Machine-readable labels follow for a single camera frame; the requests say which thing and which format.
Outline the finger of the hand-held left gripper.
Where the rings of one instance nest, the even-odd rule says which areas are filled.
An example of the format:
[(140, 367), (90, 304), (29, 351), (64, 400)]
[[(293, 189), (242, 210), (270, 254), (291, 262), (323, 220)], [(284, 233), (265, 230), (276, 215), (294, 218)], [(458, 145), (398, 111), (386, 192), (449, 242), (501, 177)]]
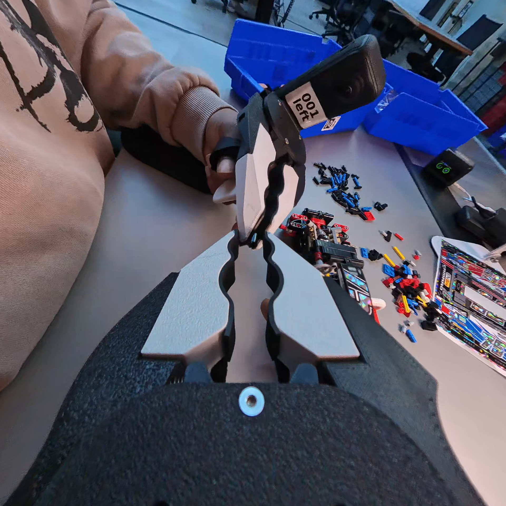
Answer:
[(267, 232), (274, 233), (290, 215), (296, 205), (300, 177), (294, 167), (284, 164), (275, 166), (269, 173), (269, 186), (265, 196), (265, 210), (255, 226), (259, 240), (258, 248)]
[(243, 244), (248, 242), (265, 214), (268, 167), (274, 159), (273, 142), (268, 130), (261, 124), (252, 153), (245, 154), (235, 167), (237, 225)]

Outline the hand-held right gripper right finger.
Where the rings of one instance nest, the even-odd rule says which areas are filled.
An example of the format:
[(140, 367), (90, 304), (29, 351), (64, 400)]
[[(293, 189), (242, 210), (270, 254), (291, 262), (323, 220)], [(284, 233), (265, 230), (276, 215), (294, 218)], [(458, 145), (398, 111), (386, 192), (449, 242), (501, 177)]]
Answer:
[(329, 287), (338, 288), (287, 244), (267, 232), (263, 239), (268, 304), (266, 345), (279, 381), (301, 364), (356, 361), (352, 334)]

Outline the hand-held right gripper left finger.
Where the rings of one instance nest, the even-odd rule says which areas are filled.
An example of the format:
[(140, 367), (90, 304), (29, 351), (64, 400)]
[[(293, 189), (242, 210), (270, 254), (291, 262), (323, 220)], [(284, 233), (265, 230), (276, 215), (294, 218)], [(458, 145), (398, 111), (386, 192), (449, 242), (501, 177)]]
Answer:
[(234, 304), (239, 234), (233, 230), (183, 267), (141, 349), (141, 355), (212, 369), (235, 347)]

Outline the lego car model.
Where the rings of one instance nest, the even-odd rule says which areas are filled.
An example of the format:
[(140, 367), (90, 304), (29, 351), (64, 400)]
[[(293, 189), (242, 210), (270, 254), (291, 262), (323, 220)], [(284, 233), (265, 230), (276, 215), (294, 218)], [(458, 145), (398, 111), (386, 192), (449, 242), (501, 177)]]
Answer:
[(346, 225), (335, 223), (331, 213), (305, 208), (301, 213), (290, 214), (279, 229), (294, 251), (323, 277), (337, 282), (380, 324), (377, 313), (386, 302), (371, 295), (364, 274), (364, 261), (349, 242)]

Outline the person's left forearm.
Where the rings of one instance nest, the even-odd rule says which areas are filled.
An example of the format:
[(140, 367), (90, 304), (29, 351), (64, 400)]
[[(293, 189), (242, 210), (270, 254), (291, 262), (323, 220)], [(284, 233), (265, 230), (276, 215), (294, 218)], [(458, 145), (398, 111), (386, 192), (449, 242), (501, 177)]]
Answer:
[(200, 161), (210, 117), (235, 110), (203, 71), (174, 66), (111, 1), (90, 4), (81, 79), (108, 128), (148, 125)]

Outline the person's left hand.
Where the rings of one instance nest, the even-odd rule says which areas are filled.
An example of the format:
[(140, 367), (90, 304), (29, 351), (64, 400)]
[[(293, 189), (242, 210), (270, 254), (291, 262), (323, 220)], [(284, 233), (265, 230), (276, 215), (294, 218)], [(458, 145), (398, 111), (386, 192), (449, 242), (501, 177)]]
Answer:
[(213, 170), (210, 165), (210, 156), (222, 137), (235, 138), (239, 134), (236, 110), (223, 108), (214, 113), (206, 124), (203, 140), (203, 155), (205, 157), (206, 180), (212, 194), (227, 180), (235, 180), (235, 161), (231, 158), (222, 158)]

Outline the pile of black blue pins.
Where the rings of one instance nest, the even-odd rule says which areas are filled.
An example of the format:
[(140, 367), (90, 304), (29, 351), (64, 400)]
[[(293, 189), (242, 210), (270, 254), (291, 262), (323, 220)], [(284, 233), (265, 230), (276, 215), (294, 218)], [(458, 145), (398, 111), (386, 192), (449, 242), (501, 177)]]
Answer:
[(325, 186), (325, 193), (344, 211), (357, 216), (365, 222), (372, 222), (376, 219), (373, 212), (383, 212), (389, 205), (386, 202), (374, 201), (371, 205), (362, 197), (360, 176), (348, 171), (345, 165), (335, 167), (322, 162), (314, 162), (313, 167), (317, 169), (317, 176), (312, 178), (317, 186)]

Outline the black office chair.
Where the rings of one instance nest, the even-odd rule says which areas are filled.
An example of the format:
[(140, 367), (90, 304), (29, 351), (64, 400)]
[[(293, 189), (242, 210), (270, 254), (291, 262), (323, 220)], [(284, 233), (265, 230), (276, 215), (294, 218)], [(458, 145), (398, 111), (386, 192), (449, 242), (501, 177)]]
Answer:
[(325, 16), (322, 38), (335, 37), (337, 44), (344, 47), (369, 33), (382, 3), (383, 1), (331, 1), (328, 8), (313, 11), (309, 19)]

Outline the blue plastic bin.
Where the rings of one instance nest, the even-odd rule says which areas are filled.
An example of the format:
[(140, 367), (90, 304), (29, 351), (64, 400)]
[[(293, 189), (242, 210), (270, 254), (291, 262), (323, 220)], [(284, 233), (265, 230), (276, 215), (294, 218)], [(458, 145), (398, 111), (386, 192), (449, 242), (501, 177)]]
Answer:
[(370, 135), (435, 156), (487, 130), (451, 90), (387, 60), (383, 64), (389, 88), (363, 120)]

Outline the black quilted chair seat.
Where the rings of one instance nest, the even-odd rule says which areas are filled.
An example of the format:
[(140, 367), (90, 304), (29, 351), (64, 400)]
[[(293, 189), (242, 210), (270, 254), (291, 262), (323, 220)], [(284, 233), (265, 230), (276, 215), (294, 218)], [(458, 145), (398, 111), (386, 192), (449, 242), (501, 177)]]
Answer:
[(123, 148), (145, 165), (180, 181), (201, 193), (211, 195), (205, 165), (184, 147), (173, 146), (148, 125), (121, 128)]

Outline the wooden office desk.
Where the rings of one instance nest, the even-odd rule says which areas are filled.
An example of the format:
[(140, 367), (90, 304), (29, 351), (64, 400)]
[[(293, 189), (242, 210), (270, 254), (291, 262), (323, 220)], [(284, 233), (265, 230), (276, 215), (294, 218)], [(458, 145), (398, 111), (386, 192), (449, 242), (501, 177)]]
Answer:
[(444, 32), (442, 28), (439, 28), (434, 22), (415, 13), (411, 9), (403, 7), (399, 1), (386, 2), (426, 36), (428, 42), (431, 44), (427, 53), (429, 58), (434, 59), (439, 51), (450, 51), (455, 54), (463, 55), (463, 57), (473, 54), (472, 49), (469, 49), (455, 37)]

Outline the black device green display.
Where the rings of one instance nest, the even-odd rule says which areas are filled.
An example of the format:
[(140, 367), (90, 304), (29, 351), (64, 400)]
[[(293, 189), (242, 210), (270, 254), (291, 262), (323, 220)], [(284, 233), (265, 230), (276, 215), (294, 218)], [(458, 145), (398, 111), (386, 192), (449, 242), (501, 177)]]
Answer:
[(457, 149), (446, 149), (421, 170), (421, 177), (432, 187), (448, 188), (473, 170), (475, 162)]

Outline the holographic sticker sheet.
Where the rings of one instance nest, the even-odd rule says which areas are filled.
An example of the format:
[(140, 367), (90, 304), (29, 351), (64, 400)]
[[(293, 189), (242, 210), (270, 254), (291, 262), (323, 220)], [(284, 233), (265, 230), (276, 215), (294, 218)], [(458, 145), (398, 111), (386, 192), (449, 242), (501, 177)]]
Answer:
[(433, 297), (438, 330), (505, 376), (505, 274), (443, 242)]

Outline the white book stand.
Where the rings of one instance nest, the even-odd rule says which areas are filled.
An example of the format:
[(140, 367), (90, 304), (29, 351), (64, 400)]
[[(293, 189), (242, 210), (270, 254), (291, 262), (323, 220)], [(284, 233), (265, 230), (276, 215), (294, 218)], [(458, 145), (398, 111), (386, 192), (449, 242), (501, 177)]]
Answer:
[(457, 249), (463, 251), (475, 260), (485, 263), (488, 267), (498, 270), (501, 274), (505, 274), (503, 264), (505, 265), (505, 244), (496, 249), (488, 250), (480, 244), (465, 242), (457, 239), (451, 239), (442, 236), (433, 236), (430, 239), (431, 247), (437, 257), (441, 255), (442, 243), (451, 244)]

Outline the black power adapter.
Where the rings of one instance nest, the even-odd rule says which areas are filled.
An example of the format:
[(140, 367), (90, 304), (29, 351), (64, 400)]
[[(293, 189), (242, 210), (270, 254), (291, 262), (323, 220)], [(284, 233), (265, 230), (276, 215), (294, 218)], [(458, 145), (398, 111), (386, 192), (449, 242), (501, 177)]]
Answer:
[(491, 218), (483, 218), (474, 207), (464, 206), (454, 218), (461, 228), (493, 249), (505, 245), (504, 208), (499, 208)]

